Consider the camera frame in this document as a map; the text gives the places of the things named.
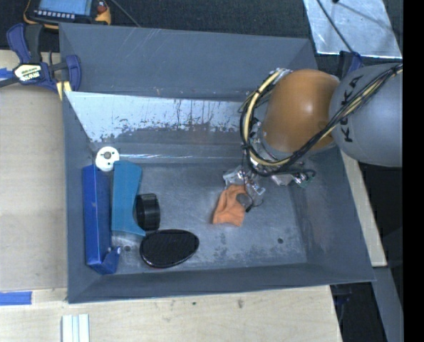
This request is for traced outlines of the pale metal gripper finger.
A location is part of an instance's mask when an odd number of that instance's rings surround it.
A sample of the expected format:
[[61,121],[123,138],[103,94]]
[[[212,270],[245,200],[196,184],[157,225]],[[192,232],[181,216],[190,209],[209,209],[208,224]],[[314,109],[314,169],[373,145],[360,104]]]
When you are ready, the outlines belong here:
[[238,203],[240,203],[242,206],[261,205],[266,189],[261,187],[256,180],[246,181],[243,186],[244,194],[238,195]]
[[249,176],[243,167],[236,167],[233,170],[226,171],[222,176],[225,186],[244,185],[249,183]]

